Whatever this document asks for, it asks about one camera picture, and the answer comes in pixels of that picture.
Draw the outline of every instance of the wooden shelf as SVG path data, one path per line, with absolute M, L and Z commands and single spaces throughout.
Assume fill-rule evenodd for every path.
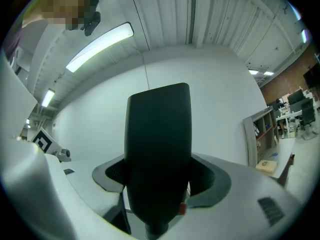
M 277 146 L 275 139 L 279 141 L 275 112 L 269 106 L 243 119 L 243 125 L 248 147 L 248 165 L 255 168 L 262 154 Z M 259 130 L 258 136 L 256 136 L 256 127 Z
M 258 136 L 256 137 L 256 140 L 257 140 L 257 141 L 260 140 L 263 136 L 266 135 L 266 133 L 267 133 L 271 128 L 272 128 L 272 127 L 269 127 L 265 132 L 263 132 L 263 133 L 261 133 L 260 135 L 258 135 Z

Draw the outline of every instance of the shelf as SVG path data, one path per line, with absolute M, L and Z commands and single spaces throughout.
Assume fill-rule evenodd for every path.
M 252 122 L 256 122 L 256 121 L 259 120 L 260 118 L 263 118 L 266 114 L 270 113 L 270 111 L 272 111 L 272 110 L 270 109 L 270 110 L 264 112 L 263 114 L 252 118 Z
M 256 137 L 256 140 L 257 140 L 257 141 L 260 140 L 263 136 L 266 135 L 266 133 L 267 133 L 271 128 L 272 128 L 272 127 L 269 127 L 265 132 L 263 132 L 263 133 L 261 133 L 260 135 L 258 135 L 258 136 Z

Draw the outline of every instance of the computer monitor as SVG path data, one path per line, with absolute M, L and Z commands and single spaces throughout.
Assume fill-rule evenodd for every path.
M 296 92 L 292 93 L 290 96 L 288 96 L 288 101 L 289 101 L 289 104 L 292 105 L 294 103 L 302 101 L 304 98 L 305 96 L 304 96 L 304 93 L 302 92 L 302 89 L 299 89 Z
M 320 86 L 320 65 L 315 64 L 307 73 L 303 75 L 308 88 L 311 89 L 316 86 Z
M 272 106 L 274 111 L 279 110 L 278 103 L 277 103 L 276 101 L 273 101 L 273 102 L 267 104 L 267 106 L 268 106 L 268 107 L 269 107 L 269 106 Z

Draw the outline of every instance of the white ceiling panel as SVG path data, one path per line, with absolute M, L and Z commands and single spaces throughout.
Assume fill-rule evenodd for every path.
M 305 26 L 286 0 L 100 0 L 97 10 L 101 22 L 91 36 L 78 30 L 63 31 L 52 38 L 42 62 L 33 69 L 38 74 L 33 74 L 36 84 L 31 92 L 39 102 L 48 88 L 53 88 L 51 105 L 58 106 L 100 70 L 108 70 L 137 52 L 188 45 L 190 41 L 198 49 L 203 44 L 229 46 L 248 68 L 260 72 L 253 77 L 263 85 L 307 45 L 301 38 Z M 133 37 L 101 51 L 75 73 L 66 69 L 90 42 L 125 22 L 131 24 Z M 267 70 L 274 76 L 263 75 Z

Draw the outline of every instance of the white floor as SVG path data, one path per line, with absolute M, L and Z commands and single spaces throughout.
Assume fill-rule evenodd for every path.
M 313 129 L 320 132 L 320 114 Z M 310 140 L 302 138 L 303 131 L 298 131 L 292 153 L 295 154 L 293 165 L 289 168 L 285 188 L 301 204 L 305 204 L 312 193 L 320 172 L 320 134 Z

